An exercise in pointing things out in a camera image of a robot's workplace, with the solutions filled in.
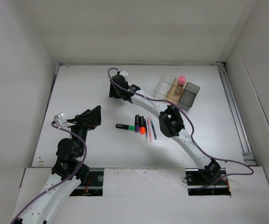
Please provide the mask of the pink capped patterned tube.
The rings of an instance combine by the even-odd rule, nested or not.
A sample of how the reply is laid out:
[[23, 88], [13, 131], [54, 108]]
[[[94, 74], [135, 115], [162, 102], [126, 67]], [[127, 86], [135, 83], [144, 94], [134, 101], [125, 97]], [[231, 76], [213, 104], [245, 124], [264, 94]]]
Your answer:
[[185, 84], [186, 78], [184, 76], [179, 76], [177, 79], [177, 83], [174, 89], [176, 94], [180, 94], [183, 90], [183, 86]]

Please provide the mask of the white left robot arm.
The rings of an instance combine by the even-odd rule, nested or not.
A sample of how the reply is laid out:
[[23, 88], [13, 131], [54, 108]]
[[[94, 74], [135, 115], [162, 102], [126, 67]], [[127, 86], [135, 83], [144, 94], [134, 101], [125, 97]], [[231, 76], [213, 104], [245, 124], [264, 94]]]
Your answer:
[[87, 133], [101, 124], [101, 106], [86, 110], [73, 119], [60, 113], [54, 116], [51, 126], [69, 134], [58, 142], [56, 162], [48, 179], [34, 199], [12, 219], [13, 224], [50, 224], [64, 201], [90, 178], [90, 168], [84, 161], [87, 156]]

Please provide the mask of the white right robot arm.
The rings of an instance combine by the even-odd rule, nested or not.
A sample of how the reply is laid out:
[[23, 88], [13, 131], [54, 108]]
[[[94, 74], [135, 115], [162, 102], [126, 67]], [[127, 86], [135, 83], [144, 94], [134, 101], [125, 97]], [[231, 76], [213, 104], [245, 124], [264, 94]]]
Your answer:
[[111, 87], [119, 98], [142, 107], [159, 120], [162, 134], [177, 142], [194, 161], [203, 186], [213, 185], [217, 181], [221, 169], [219, 163], [197, 148], [185, 129], [184, 121], [176, 105], [165, 104], [164, 100], [151, 98], [136, 85], [129, 86], [124, 76], [119, 73], [109, 79]]

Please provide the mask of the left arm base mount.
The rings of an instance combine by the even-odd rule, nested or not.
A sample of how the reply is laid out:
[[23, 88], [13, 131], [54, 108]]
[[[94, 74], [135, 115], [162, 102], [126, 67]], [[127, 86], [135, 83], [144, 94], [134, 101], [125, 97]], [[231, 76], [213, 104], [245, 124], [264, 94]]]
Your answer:
[[102, 196], [103, 195], [104, 170], [90, 171], [86, 183], [78, 186], [70, 196]]

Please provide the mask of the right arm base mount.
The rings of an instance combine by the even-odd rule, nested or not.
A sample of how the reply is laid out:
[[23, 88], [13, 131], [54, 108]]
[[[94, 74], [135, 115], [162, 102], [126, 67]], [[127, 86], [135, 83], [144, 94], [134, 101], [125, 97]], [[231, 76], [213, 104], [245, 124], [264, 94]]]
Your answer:
[[221, 179], [214, 185], [210, 185], [205, 189], [199, 189], [203, 186], [213, 183], [220, 176], [226, 175], [226, 170], [222, 168], [217, 176], [208, 181], [202, 178], [201, 172], [196, 168], [188, 168], [185, 170], [186, 176], [183, 183], [187, 185], [189, 196], [231, 196], [231, 190], [228, 180]]

